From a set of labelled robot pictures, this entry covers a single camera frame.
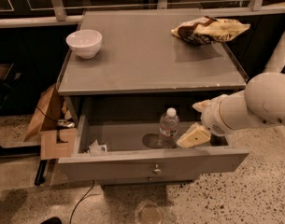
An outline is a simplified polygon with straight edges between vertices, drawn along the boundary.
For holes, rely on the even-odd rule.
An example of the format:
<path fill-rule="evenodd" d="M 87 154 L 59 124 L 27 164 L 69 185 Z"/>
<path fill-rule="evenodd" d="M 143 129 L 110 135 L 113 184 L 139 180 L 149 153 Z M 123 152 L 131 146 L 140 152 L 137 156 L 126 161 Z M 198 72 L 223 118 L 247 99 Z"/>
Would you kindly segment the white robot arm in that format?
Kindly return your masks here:
<path fill-rule="evenodd" d="M 242 129 L 285 126 L 285 65 L 267 68 L 250 79 L 243 91 L 198 102 L 192 108 L 201 113 L 201 121 L 179 138 L 179 147 L 195 147 L 212 136 Z"/>

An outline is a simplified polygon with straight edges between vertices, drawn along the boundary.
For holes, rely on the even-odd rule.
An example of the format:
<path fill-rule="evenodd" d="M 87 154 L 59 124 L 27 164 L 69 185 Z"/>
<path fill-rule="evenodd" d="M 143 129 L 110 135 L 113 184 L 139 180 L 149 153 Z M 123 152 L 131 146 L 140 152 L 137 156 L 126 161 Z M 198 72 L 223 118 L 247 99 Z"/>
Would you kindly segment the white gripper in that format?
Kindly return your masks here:
<path fill-rule="evenodd" d="M 179 147 L 189 148 L 204 144 L 210 140 L 211 133 L 216 136 L 225 136 L 234 132 L 221 117 L 221 101 L 225 97 L 224 94 L 192 105 L 193 109 L 202 113 L 201 122 L 203 125 L 195 122 L 177 141 Z"/>

